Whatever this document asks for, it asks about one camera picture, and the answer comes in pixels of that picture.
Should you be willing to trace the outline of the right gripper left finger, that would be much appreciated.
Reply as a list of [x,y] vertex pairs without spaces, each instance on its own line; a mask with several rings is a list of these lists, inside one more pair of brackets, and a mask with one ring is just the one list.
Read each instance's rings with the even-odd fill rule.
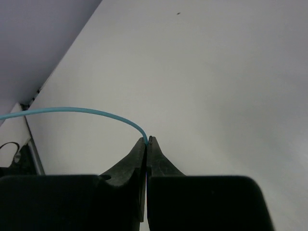
[[0,178],[3,231],[137,231],[144,219],[146,144],[100,175]]

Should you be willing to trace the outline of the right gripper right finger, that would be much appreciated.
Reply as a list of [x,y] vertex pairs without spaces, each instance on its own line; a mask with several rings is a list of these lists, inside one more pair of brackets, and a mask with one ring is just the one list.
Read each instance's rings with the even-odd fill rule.
[[272,231],[263,193],[246,176],[186,176],[147,146],[147,218],[152,231]]

